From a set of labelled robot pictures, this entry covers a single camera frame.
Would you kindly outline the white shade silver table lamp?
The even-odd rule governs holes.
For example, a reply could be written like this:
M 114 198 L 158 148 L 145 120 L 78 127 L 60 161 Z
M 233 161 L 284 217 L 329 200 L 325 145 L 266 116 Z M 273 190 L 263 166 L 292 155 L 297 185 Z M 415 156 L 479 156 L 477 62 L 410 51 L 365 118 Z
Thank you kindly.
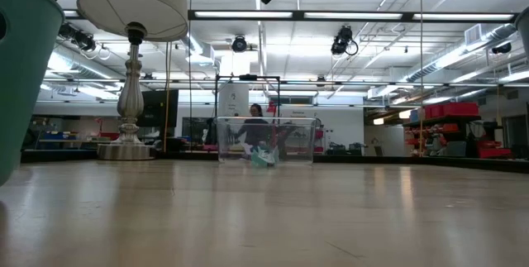
M 187 0 L 77 0 L 79 13 L 98 29 L 125 36 L 130 43 L 126 79 L 117 102 L 122 119 L 119 137 L 98 147 L 101 160 L 149 160 L 150 147 L 137 132 L 137 118 L 144 109 L 139 60 L 143 41 L 177 41 L 188 33 Z

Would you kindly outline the black monitor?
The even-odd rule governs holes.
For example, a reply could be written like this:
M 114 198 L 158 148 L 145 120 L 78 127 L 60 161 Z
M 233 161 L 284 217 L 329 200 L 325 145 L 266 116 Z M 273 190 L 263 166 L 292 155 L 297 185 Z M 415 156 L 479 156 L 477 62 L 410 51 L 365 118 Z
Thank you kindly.
M 179 91 L 144 91 L 144 109 L 137 118 L 139 127 L 176 127 Z

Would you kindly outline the black overhead light bar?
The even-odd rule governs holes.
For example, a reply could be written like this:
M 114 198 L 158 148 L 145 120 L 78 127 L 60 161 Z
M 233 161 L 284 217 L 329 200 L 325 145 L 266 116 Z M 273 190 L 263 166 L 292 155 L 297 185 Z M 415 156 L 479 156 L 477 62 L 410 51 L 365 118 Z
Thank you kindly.
M 397 23 L 513 23 L 519 14 L 504 12 L 343 12 L 287 10 L 189 10 L 191 21 L 343 21 Z

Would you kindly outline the clear plastic bin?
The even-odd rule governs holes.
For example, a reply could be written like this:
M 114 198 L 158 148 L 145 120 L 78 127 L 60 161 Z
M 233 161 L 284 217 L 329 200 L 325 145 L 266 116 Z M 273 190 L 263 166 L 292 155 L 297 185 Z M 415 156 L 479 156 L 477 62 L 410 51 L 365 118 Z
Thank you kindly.
M 253 165 L 248 147 L 244 143 L 245 135 L 237 138 L 245 119 L 250 117 L 218 117 L 217 151 L 221 162 L 244 160 Z M 313 162 L 316 120 L 303 117 L 263 117 L 268 122 L 268 140 L 260 145 L 277 147 L 279 162 L 275 165 Z

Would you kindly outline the shelf with red bins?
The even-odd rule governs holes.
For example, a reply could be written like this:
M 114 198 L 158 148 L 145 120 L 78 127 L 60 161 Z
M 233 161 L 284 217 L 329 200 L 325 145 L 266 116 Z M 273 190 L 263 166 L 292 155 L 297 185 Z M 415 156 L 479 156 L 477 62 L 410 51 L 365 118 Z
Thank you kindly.
M 480 119 L 476 103 L 440 103 L 414 109 L 403 125 L 404 143 L 414 157 L 469 157 L 469 125 Z

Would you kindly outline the red crates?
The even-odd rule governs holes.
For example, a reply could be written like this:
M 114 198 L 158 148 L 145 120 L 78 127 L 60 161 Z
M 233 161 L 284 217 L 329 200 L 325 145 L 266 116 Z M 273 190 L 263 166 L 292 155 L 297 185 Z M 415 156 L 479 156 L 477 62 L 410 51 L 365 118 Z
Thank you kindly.
M 512 151 L 501 147 L 499 141 L 479 141 L 477 146 L 480 159 L 511 159 L 513 157 Z

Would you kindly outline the teal green plastic bin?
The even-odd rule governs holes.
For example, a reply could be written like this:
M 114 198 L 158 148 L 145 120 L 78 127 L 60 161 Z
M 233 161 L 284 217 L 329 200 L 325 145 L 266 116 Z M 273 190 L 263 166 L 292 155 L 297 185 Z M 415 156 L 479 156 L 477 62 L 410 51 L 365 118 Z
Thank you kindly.
M 64 14 L 55 0 L 0 0 L 0 186 L 21 146 Z

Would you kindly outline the silver ventilation duct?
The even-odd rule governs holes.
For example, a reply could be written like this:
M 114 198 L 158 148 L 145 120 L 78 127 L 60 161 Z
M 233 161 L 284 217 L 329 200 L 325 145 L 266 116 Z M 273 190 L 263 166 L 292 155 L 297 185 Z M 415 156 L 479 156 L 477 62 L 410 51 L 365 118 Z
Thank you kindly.
M 414 83 L 418 79 L 453 65 L 473 53 L 505 44 L 516 33 L 517 29 L 512 23 L 476 24 L 464 32 L 462 40 L 416 64 L 404 73 L 399 81 Z

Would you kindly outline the teal staple remover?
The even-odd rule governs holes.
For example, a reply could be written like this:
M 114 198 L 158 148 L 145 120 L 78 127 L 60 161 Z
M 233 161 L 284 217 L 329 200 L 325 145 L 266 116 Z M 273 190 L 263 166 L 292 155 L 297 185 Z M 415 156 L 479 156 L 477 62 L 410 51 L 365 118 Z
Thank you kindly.
M 251 163 L 259 167 L 272 167 L 279 162 L 279 151 L 277 147 L 268 145 L 256 145 L 251 149 Z

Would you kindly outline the person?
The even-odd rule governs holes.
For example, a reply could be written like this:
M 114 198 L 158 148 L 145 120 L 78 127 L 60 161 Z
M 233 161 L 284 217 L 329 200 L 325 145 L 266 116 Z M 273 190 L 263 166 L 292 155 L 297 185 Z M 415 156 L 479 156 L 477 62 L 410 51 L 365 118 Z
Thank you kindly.
M 244 143 L 248 147 L 248 155 L 257 151 L 261 142 L 268 140 L 268 122 L 263 117 L 261 106 L 257 103 L 252 104 L 250 118 L 245 119 L 241 129 L 237 132 L 237 138 L 245 135 Z

